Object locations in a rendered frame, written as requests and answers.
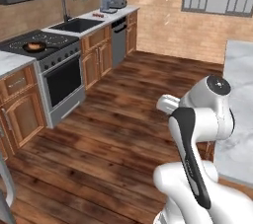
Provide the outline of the grey dishwasher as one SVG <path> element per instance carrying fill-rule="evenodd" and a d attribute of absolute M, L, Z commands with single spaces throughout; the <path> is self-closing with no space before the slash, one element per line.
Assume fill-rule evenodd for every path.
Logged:
<path fill-rule="evenodd" d="M 126 54 L 127 17 L 122 17 L 112 23 L 112 56 L 113 67 L 117 67 Z"/>

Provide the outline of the dark tap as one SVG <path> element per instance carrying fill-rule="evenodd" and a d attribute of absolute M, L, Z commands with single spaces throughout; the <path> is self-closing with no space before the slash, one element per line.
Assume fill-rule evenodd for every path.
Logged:
<path fill-rule="evenodd" d="M 62 11 L 63 11 L 63 21 L 66 23 L 71 19 L 70 16 L 67 14 L 66 0 L 61 0 L 61 5 L 62 5 Z"/>

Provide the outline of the grey stove with oven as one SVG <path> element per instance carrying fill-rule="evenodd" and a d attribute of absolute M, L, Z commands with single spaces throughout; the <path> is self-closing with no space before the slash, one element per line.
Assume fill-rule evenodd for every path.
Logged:
<path fill-rule="evenodd" d="M 23 50 L 23 45 L 32 41 L 42 41 L 48 45 L 58 46 L 58 49 L 49 48 L 39 53 L 28 53 Z M 78 37 L 35 30 L 1 41 L 0 51 L 28 56 L 36 60 L 42 106 L 48 128 L 54 128 L 85 100 L 81 56 L 78 60 L 68 62 L 45 76 L 41 74 L 66 58 L 81 54 Z"/>

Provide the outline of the narrow wooden cupboard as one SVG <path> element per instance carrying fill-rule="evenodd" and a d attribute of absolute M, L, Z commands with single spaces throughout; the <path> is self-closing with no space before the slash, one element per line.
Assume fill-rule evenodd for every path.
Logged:
<path fill-rule="evenodd" d="M 134 11 L 127 16 L 126 28 L 126 54 L 136 50 L 137 12 Z"/>

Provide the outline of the grey coffee machine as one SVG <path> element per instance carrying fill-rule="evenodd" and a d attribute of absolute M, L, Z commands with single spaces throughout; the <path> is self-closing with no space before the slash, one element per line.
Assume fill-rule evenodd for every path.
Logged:
<path fill-rule="evenodd" d="M 111 3 L 114 0 L 101 0 L 100 11 L 107 14 L 115 14 L 118 12 L 117 9 L 111 7 Z"/>

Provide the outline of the black sink basin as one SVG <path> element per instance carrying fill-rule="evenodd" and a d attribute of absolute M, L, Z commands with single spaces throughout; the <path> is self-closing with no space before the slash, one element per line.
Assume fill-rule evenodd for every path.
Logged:
<path fill-rule="evenodd" d="M 100 24 L 102 24 L 102 21 L 76 18 L 68 22 L 52 26 L 51 28 L 53 30 L 82 33 Z"/>

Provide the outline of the wooden drawer front under sink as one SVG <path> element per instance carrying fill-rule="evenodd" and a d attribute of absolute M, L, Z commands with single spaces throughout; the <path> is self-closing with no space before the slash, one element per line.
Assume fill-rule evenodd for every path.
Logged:
<path fill-rule="evenodd" d="M 111 28 L 109 26 L 105 26 L 104 28 L 100 28 L 95 32 L 83 37 L 80 39 L 82 52 L 86 53 L 90 49 L 98 46 L 105 40 L 111 37 Z"/>

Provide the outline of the wooden counter cabinet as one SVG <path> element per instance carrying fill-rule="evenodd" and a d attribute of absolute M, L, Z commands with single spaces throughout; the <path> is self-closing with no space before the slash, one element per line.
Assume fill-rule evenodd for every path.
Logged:
<path fill-rule="evenodd" d="M 209 142 L 199 142 L 197 144 L 200 156 L 203 160 L 213 161 L 214 157 L 214 147 L 215 143 L 212 141 Z"/>

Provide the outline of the grey toaster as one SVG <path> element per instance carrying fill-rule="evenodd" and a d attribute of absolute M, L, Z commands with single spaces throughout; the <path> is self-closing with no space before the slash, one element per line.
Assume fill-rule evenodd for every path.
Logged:
<path fill-rule="evenodd" d="M 127 5 L 127 0 L 115 0 L 113 7 L 116 9 L 124 8 Z"/>

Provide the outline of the wooden cupboard door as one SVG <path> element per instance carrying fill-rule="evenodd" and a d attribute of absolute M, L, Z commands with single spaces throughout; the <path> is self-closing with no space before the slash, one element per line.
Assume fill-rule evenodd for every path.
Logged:
<path fill-rule="evenodd" d="M 13 156 L 13 149 L 7 133 L 7 128 L 3 119 L 0 117 L 0 152 L 3 159 L 8 160 Z"/>
<path fill-rule="evenodd" d="M 98 50 L 92 49 L 86 53 L 82 63 L 85 89 L 88 90 L 99 80 Z"/>
<path fill-rule="evenodd" d="M 37 85 L 19 93 L 0 107 L 16 149 L 22 148 L 45 128 L 41 95 Z"/>
<path fill-rule="evenodd" d="M 111 41 L 108 39 L 99 46 L 99 64 L 101 76 L 112 69 Z"/>

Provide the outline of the black frying pan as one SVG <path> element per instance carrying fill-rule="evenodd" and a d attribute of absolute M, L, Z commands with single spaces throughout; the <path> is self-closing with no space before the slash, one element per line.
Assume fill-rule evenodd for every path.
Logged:
<path fill-rule="evenodd" d="M 27 42 L 23 45 L 23 50 L 28 53 L 39 53 L 46 51 L 49 48 L 58 49 L 58 46 L 48 45 L 42 41 Z"/>

